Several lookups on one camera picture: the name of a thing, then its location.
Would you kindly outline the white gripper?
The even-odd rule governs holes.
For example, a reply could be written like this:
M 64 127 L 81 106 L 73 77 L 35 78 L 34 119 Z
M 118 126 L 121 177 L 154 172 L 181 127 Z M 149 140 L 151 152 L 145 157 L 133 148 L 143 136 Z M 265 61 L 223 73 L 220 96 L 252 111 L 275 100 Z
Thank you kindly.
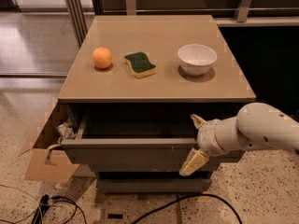
M 182 164 L 179 174 L 189 176 L 209 162 L 209 156 L 218 157 L 227 154 L 216 138 L 218 119 L 205 121 L 196 114 L 190 114 L 194 127 L 198 130 L 197 143 L 199 148 L 193 148 L 186 161 Z

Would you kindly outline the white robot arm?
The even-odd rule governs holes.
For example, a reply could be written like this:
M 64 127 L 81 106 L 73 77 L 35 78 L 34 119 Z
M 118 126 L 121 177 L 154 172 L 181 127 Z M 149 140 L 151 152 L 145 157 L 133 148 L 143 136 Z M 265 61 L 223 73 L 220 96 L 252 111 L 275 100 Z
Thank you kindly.
M 204 120 L 191 114 L 198 130 L 198 148 L 192 148 L 179 174 L 189 176 L 209 162 L 211 157 L 231 151 L 282 149 L 299 152 L 299 123 L 271 105 L 244 105 L 235 117 Z

